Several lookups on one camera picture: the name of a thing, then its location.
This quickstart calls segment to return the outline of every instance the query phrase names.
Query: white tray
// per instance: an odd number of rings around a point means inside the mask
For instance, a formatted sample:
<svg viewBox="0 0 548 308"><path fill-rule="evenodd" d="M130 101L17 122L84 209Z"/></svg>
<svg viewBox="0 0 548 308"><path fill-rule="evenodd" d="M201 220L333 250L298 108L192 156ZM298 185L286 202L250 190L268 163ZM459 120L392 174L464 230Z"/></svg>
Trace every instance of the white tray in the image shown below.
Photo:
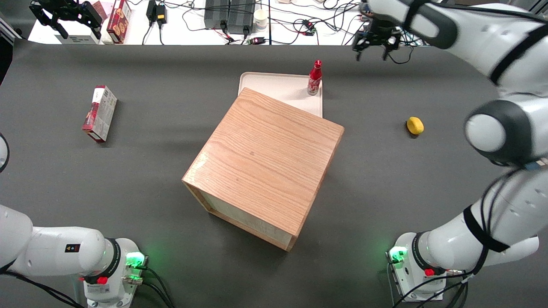
<svg viewBox="0 0 548 308"><path fill-rule="evenodd" d="M308 94L308 76L245 72L240 76L238 95L249 88L293 107L323 117L322 82L316 95Z"/></svg>

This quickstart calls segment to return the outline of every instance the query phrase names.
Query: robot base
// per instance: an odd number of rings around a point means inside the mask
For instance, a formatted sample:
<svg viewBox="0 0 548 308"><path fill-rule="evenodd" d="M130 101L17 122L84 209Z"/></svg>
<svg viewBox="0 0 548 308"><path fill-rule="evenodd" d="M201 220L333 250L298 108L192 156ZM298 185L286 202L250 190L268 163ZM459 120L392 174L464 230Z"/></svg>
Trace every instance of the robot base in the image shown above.
<svg viewBox="0 0 548 308"><path fill-rule="evenodd" d="M128 253L139 252L137 245L130 239L117 238L120 245L120 262L114 274L106 284L88 284L84 281L84 293L88 307L93 308L128 308L133 301L137 285L122 281L124 277L141 277L142 271L127 265Z"/></svg>
<svg viewBox="0 0 548 308"><path fill-rule="evenodd" d="M419 284L428 281L432 278L446 276L447 273L443 273L440 276L426 277L424 270L416 263L415 258L411 250L411 244L416 233L405 233L396 240L396 244L387 253L389 262L393 259L398 259L401 262L391 264L392 278L396 282L398 292L401 296L407 294L411 289ZM413 293L409 294L403 299L404 302L416 302L424 301L434 295L436 292L443 290L446 286L446 280L440 279L427 283L424 286L418 288ZM443 293L433 298L432 300L442 300Z"/></svg>

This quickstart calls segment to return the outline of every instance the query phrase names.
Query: yellow sponge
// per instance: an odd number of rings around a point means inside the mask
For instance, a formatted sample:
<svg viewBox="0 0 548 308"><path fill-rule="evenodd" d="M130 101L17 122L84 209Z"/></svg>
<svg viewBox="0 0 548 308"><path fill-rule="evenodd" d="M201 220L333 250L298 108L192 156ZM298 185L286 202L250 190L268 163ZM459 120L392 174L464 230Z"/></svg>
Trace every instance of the yellow sponge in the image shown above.
<svg viewBox="0 0 548 308"><path fill-rule="evenodd" d="M414 135L420 135L424 132L424 124L419 118L411 117L407 120L407 129Z"/></svg>

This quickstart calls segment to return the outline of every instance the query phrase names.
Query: coca-cola bottle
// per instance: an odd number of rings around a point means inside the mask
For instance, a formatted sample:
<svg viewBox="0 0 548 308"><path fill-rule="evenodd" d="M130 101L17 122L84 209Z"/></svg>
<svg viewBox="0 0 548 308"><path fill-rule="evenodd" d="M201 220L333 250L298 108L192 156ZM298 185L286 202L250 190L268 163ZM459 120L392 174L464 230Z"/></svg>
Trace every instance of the coca-cola bottle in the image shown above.
<svg viewBox="0 0 548 308"><path fill-rule="evenodd" d="M319 90L319 82L322 80L322 62L316 60L314 68L310 71L308 92L310 95L316 95Z"/></svg>

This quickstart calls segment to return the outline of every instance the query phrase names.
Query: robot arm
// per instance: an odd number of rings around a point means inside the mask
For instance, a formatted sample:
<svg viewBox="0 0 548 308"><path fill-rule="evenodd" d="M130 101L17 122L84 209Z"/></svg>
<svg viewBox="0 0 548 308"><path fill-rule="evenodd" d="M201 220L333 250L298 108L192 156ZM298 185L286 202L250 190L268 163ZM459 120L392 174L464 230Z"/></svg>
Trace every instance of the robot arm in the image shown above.
<svg viewBox="0 0 548 308"><path fill-rule="evenodd" d="M504 4L367 0L367 10L373 22L357 35L355 51L384 45L386 59L400 26L471 64L500 95L468 116L465 135L484 157L514 167L512 175L445 225L403 234L388 253L404 301L441 300L445 280L430 279L447 269L469 272L485 247L483 266L522 259L537 250L535 234L548 224L548 25Z"/></svg>
<svg viewBox="0 0 548 308"><path fill-rule="evenodd" d="M0 173L9 147L0 134ZM129 307L142 282L145 256L127 238L83 227L34 227L27 215L0 205L0 275L79 275L88 305Z"/></svg>
<svg viewBox="0 0 548 308"><path fill-rule="evenodd" d="M32 13L36 16L43 26L51 26L57 30L61 36L66 39L69 34L65 28L58 23L58 20L74 20L91 28L92 33L97 39L101 38L102 17L88 1L82 4L73 0L33 0L29 6ZM52 18L48 17L44 11L50 12Z"/></svg>

